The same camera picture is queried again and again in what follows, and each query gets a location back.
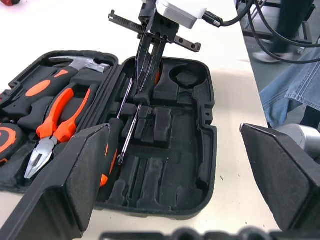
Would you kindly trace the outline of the silver robot torso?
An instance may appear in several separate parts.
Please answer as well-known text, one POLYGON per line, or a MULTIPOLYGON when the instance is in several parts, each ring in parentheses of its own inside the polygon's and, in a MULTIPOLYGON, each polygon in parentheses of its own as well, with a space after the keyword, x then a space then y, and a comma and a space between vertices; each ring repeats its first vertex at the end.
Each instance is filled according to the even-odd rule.
POLYGON ((320 132, 317 129, 291 123, 275 130, 291 137, 312 159, 320 157, 320 132))

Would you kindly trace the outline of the person in dark trousers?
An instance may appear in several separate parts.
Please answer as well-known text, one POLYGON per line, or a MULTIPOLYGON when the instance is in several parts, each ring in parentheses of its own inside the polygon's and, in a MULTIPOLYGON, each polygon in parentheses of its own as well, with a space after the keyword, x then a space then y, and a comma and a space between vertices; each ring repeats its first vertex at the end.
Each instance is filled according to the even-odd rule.
MULTIPOLYGON (((294 39, 312 4, 313 0, 281 0, 275 31, 286 39, 294 39)), ((273 39, 269 51, 284 60, 291 60, 293 57, 290 45, 276 37, 273 39)))

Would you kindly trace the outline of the black metal furniture frame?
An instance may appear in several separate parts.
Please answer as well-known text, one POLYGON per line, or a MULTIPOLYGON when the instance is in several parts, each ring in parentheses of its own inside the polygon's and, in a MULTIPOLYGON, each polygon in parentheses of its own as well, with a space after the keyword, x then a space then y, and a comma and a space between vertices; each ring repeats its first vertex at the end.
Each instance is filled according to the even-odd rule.
MULTIPOLYGON (((262 9, 263 7, 266 8, 280 8, 281 7, 281 0, 258 0, 259 7, 262 9)), ((306 15, 304 21, 301 23, 299 30, 296 34, 296 38, 293 41, 296 41, 298 44, 302 45, 312 45, 312 35, 310 26, 308 23, 309 18, 313 14, 314 10, 316 9, 316 5, 313 3, 309 9, 308 14, 306 15)), ((248 17, 245 16, 243 20, 241 20, 241 29, 242 33, 245 37, 253 38, 253 31, 250 26, 250 21, 248 17)), ((274 37, 273 33, 270 31, 258 31, 255 30, 256 35, 260 40, 271 41, 274 37)))

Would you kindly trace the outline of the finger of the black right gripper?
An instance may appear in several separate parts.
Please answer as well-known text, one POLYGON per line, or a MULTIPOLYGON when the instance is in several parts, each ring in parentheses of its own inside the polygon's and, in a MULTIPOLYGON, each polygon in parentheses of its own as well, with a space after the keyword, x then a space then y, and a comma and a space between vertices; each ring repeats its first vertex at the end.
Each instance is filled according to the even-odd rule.
POLYGON ((149 66, 151 58, 151 54, 149 53, 150 46, 152 46, 152 38, 142 37, 135 57, 135 81, 137 89, 142 88, 144 76, 149 66))
POLYGON ((147 50, 146 58, 142 65, 141 74, 138 78, 139 91, 143 91, 150 83, 153 82, 153 79, 159 70, 165 46, 166 43, 164 41, 160 41, 153 44, 153 50, 151 54, 147 50))

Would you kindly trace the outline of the person in blue jeans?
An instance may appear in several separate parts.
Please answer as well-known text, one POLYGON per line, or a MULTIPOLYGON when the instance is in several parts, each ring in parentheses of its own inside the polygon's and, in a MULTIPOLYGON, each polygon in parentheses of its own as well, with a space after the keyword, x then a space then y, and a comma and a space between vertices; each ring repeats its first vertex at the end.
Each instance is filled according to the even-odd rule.
MULTIPOLYGON (((303 55, 301 61, 320 59, 320 48, 303 55)), ((284 125, 289 112, 305 105, 301 125, 320 126, 320 61, 293 64, 260 92, 264 115, 269 128, 284 125)))

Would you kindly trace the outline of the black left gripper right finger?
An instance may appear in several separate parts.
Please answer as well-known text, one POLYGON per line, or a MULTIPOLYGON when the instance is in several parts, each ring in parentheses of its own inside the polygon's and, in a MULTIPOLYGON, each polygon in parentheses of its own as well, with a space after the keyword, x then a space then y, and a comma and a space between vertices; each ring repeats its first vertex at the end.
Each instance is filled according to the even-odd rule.
POLYGON ((320 230, 320 164, 290 136, 243 123, 255 182, 282 231, 320 230))

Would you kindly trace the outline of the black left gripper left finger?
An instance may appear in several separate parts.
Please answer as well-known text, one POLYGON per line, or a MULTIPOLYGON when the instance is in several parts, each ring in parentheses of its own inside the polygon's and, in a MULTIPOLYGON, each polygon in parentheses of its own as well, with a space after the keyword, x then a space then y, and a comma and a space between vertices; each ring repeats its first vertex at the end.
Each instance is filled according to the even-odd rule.
POLYGON ((38 176, 0 229, 0 240, 74 240, 89 226, 110 129, 81 130, 38 176))

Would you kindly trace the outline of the orange handled combination pliers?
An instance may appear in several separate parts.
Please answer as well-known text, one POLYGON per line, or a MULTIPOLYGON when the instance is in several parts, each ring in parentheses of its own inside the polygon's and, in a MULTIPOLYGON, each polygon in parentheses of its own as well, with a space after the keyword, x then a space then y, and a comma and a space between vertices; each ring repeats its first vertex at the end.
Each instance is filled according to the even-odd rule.
POLYGON ((54 101, 47 118, 40 125, 36 134, 40 138, 37 146, 30 156, 24 178, 31 179, 38 173, 51 159, 56 145, 68 142, 75 134, 76 129, 85 115, 86 111, 95 99, 99 88, 97 84, 92 84, 85 97, 77 108, 76 112, 66 121, 59 123, 59 118, 70 100, 75 96, 75 84, 72 83, 64 89, 54 101))

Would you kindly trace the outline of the orange black tape measure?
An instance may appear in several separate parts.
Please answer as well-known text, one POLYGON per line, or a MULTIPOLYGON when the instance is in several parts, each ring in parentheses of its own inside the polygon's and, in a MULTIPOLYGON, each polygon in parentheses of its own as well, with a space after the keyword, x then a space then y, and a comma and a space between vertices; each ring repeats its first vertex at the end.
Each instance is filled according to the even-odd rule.
POLYGON ((0 124, 0 167, 25 143, 27 137, 23 130, 12 123, 0 124))

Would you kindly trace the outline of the orange black handled screwdriver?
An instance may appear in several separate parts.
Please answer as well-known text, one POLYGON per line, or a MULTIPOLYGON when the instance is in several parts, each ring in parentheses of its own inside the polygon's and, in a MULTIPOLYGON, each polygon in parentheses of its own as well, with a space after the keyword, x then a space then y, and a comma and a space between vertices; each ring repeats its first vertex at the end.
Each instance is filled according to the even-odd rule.
POLYGON ((120 105, 118 114, 116 118, 111 118, 109 120, 109 128, 110 128, 110 133, 109 133, 109 140, 108 140, 108 145, 106 147, 106 152, 105 152, 105 160, 106 160, 106 172, 101 176, 100 180, 100 187, 103 187, 107 184, 110 175, 113 171, 115 161, 117 158, 117 153, 118 153, 118 147, 119 147, 119 136, 120 132, 124 126, 123 121, 120 119, 121 113, 123 110, 123 107, 127 101, 127 98, 130 94, 131 88, 133 85, 133 78, 129 80, 129 84, 127 87, 127 90, 125 92, 125 95, 123 97, 122 103, 120 105))
POLYGON ((117 156, 118 164, 122 165, 126 156, 126 152, 132 138, 136 123, 138 121, 139 111, 142 106, 149 106, 155 86, 159 83, 163 70, 163 63, 160 60, 155 65, 148 66, 146 71, 137 71, 137 93, 134 96, 134 103, 137 105, 135 116, 130 125, 127 138, 124 142, 121 153, 117 156))

